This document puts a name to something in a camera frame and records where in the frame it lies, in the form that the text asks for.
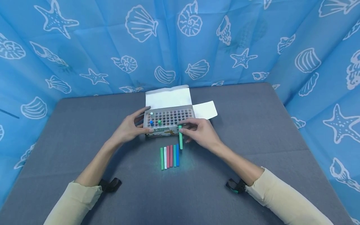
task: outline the blue curtain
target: blue curtain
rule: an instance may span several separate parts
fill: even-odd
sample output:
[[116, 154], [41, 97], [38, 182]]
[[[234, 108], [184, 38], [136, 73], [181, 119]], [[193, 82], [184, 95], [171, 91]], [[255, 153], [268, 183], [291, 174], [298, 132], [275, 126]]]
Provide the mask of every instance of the blue curtain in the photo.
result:
[[61, 98], [269, 82], [360, 220], [360, 0], [1, 1], [0, 206]]

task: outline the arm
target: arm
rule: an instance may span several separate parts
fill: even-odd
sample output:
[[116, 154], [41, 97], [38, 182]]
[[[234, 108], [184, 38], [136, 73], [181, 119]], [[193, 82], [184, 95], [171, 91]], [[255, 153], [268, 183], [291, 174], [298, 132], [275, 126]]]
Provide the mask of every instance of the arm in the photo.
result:
[[261, 205], [273, 211], [285, 224], [330, 225], [331, 221], [298, 191], [277, 178], [269, 170], [259, 167], [234, 153], [224, 145], [210, 121], [187, 119], [181, 123], [193, 126], [180, 129], [199, 145], [220, 157], [247, 184], [247, 192]]
[[123, 143], [131, 141], [140, 134], [153, 132], [152, 129], [135, 126], [143, 119], [139, 117], [150, 107], [145, 107], [127, 116], [109, 140], [105, 142], [89, 165], [74, 182], [69, 183], [44, 225], [79, 225], [85, 215], [95, 205], [102, 193], [98, 186], [109, 161]]

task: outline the chalk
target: chalk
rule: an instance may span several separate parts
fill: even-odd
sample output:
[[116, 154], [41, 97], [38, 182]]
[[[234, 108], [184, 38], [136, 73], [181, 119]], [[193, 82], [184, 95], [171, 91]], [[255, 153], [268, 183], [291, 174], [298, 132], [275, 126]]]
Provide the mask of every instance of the chalk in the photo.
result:
[[166, 147], [164, 147], [164, 169], [167, 169], [167, 153]]
[[180, 158], [179, 158], [179, 144], [176, 145], [176, 166], [179, 166]]
[[167, 160], [166, 165], [168, 168], [170, 168], [170, 147], [169, 146], [166, 147], [166, 160]]
[[164, 170], [164, 148], [160, 148], [160, 164], [161, 170]]
[[173, 163], [173, 151], [172, 151], [172, 145], [170, 145], [170, 167], [172, 167]]
[[179, 132], [179, 143], [180, 143], [180, 149], [183, 149], [183, 134]]
[[174, 155], [174, 167], [176, 167], [176, 145], [173, 146], [172, 151]]

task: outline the left hand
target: left hand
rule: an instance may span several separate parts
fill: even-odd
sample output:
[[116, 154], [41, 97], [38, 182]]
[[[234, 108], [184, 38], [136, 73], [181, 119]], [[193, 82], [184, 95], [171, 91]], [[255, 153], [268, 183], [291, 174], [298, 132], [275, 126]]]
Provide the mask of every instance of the left hand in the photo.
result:
[[125, 142], [131, 141], [140, 134], [148, 134], [154, 132], [154, 129], [152, 128], [143, 128], [143, 123], [135, 126], [136, 123], [144, 119], [144, 116], [139, 116], [148, 109], [150, 109], [150, 106], [139, 109], [133, 114], [128, 115], [113, 133], [109, 141], [118, 146]]

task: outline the gray table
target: gray table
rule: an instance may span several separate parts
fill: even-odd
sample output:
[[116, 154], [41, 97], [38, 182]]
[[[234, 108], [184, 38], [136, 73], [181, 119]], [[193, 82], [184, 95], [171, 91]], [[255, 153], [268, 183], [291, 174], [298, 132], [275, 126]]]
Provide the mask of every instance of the gray table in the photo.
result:
[[[334, 224], [352, 224], [271, 85], [190, 89], [193, 104], [213, 100], [211, 120], [231, 149], [264, 166], [309, 199]], [[1, 224], [42, 224], [123, 118], [145, 105], [145, 93], [61, 100], [21, 171], [2, 211]], [[196, 143], [184, 145], [180, 167], [160, 170], [159, 148], [178, 137], [124, 145], [105, 178], [118, 177], [116, 193], [103, 194], [83, 224], [282, 224], [248, 194], [224, 185], [236, 174]]]

